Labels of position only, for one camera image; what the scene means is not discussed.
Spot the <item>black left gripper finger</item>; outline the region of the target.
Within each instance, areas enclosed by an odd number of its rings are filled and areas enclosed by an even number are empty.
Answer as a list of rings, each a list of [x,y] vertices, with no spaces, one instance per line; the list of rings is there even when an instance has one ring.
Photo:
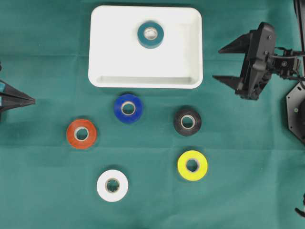
[[[0,94],[4,96],[10,96],[15,98],[20,98],[24,100],[34,101],[35,99],[30,97],[29,95],[17,90],[16,88],[12,87],[8,83],[0,80]]]
[[[6,110],[24,107],[28,105],[35,104],[35,100],[27,100],[23,98],[1,96],[0,97],[0,111],[4,112]]]

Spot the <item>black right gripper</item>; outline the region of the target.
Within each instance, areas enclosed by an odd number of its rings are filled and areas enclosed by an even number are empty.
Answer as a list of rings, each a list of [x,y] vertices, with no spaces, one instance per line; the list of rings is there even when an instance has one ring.
[[[213,78],[235,90],[243,99],[258,100],[260,93],[271,79],[268,70],[270,55],[274,54],[276,34],[274,27],[261,22],[256,30],[250,30],[228,45],[219,53],[244,53],[240,77],[213,75]]]

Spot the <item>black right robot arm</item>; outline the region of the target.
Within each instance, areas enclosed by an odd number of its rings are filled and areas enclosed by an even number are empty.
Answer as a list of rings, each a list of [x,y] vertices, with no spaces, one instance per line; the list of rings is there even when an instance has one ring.
[[[258,100],[272,74],[298,81],[304,87],[305,78],[299,70],[300,64],[305,62],[305,51],[277,47],[275,29],[269,23],[261,22],[256,30],[241,35],[219,53],[245,54],[240,76],[213,76],[243,99]]]

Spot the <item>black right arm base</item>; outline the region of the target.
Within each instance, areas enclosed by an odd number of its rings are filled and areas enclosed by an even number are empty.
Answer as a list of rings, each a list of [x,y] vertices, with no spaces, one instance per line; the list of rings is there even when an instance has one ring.
[[[289,130],[305,143],[305,89],[298,83],[286,96]]]

